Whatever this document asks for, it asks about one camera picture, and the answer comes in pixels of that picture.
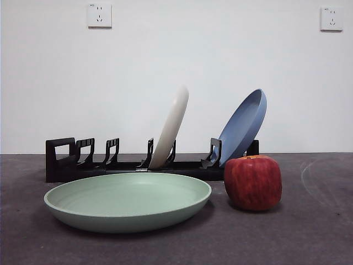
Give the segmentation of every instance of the white plate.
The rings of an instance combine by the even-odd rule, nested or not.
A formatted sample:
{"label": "white plate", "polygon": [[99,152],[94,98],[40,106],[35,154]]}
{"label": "white plate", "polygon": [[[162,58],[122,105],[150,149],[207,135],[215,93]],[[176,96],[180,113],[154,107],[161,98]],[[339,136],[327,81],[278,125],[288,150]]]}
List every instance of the white plate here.
{"label": "white plate", "polygon": [[172,108],[168,114],[167,120],[165,121],[156,150],[152,157],[151,163],[149,164],[150,169],[162,167],[166,162],[173,147],[174,140],[177,138],[176,136],[178,134],[181,122],[183,121],[188,100],[188,89],[186,87],[181,87],[173,100]]}

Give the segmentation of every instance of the plate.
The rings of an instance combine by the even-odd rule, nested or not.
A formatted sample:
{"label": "plate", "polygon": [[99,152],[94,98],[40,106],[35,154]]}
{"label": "plate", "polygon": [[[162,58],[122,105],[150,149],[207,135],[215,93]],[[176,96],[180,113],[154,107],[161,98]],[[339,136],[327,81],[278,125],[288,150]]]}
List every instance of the plate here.
{"label": "plate", "polygon": [[188,89],[186,87],[181,87],[173,100],[172,108],[168,114],[167,120],[165,121],[156,150],[154,151],[148,168],[160,168],[168,159],[175,138],[177,138],[176,136],[178,134],[181,122],[183,121],[188,100]]}
{"label": "plate", "polygon": [[44,196],[52,214],[93,232],[129,233],[163,228],[196,214],[211,187],[176,174],[124,173],[80,179]]}
{"label": "plate", "polygon": [[[243,156],[260,130],[266,108],[266,96],[261,89],[253,91],[237,108],[219,136],[222,141],[220,167],[229,159]],[[215,147],[211,158],[215,159],[217,153]]]}

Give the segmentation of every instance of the blue plate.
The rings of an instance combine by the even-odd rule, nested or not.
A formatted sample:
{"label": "blue plate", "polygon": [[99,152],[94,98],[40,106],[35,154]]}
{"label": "blue plate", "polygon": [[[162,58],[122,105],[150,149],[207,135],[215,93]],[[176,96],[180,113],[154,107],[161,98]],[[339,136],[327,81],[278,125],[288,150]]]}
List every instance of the blue plate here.
{"label": "blue plate", "polygon": [[[224,127],[219,139],[222,140],[220,166],[232,158],[242,157],[258,134],[265,118],[267,100],[261,89],[253,93],[241,103]],[[215,159],[218,148],[215,147],[212,158]]]}

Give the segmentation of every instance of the plate rim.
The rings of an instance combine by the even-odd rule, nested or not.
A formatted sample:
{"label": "plate rim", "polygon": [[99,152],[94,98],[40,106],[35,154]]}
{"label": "plate rim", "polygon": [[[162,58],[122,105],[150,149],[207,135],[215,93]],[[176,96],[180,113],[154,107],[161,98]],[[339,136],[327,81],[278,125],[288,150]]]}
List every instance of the plate rim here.
{"label": "plate rim", "polygon": [[[78,213],[76,211],[71,211],[71,210],[65,210],[63,208],[60,208],[60,207],[57,207],[55,205],[53,205],[52,203],[49,202],[48,200],[48,196],[50,195],[50,193],[52,193],[54,190],[56,189],[59,189],[61,188],[62,186],[66,186],[66,185],[69,185],[71,183],[74,183],[74,182],[79,182],[79,181],[84,181],[86,179],[92,179],[92,178],[99,178],[99,177],[107,177],[107,176],[113,176],[113,175],[126,175],[126,174],[160,174],[160,175],[171,175],[171,176],[178,176],[178,177],[184,177],[184,178],[188,178],[188,179],[192,179],[193,181],[197,181],[197,182],[200,182],[200,183],[203,183],[206,185],[206,187],[208,188],[208,192],[205,196],[203,196],[201,199],[197,200],[196,202],[188,205],[188,206],[185,206],[185,207],[179,207],[179,208],[176,208],[176,209],[173,209],[173,210],[168,210],[168,211],[160,211],[160,212],[157,212],[157,213],[151,213],[151,214],[138,214],[138,215],[97,215],[97,214],[85,214],[85,213]],[[117,173],[117,174],[106,174],[106,175],[100,175],[100,176],[95,176],[95,177],[89,177],[89,178],[82,178],[82,179],[78,179],[76,181],[71,181],[71,182],[67,182],[67,183],[64,183],[64,184],[61,184],[59,186],[56,186],[50,190],[48,190],[45,195],[44,195],[44,202],[45,204],[51,208],[51,209],[54,209],[56,211],[59,211],[61,213],[65,213],[65,214],[71,214],[71,215],[77,215],[77,216],[83,216],[83,217],[89,217],[89,218],[138,218],[138,217],[144,217],[144,216],[152,216],[152,215],[159,215],[159,214],[166,214],[166,213],[172,213],[174,211],[179,211],[179,210],[183,210],[183,209],[187,209],[187,208],[190,208],[190,207],[193,207],[201,202],[203,202],[204,200],[207,200],[210,195],[212,193],[212,188],[211,186],[206,183],[205,181],[202,181],[200,179],[197,179],[197,178],[193,178],[193,177],[189,177],[189,176],[185,176],[185,175],[180,175],[180,174],[170,174],[170,173],[160,173],[160,172],[136,172],[136,173]]]}

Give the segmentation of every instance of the gray floor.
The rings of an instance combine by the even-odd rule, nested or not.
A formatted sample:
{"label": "gray floor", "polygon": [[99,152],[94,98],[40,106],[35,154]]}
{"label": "gray floor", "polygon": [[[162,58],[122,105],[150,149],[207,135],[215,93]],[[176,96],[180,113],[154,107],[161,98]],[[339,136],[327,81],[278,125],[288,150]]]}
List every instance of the gray floor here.
{"label": "gray floor", "polygon": [[223,182],[209,182],[211,198],[191,219],[105,235],[64,225],[45,208],[58,183],[45,183],[44,155],[2,155],[1,264],[353,264],[353,153],[270,156],[283,182],[273,210],[236,210]]}

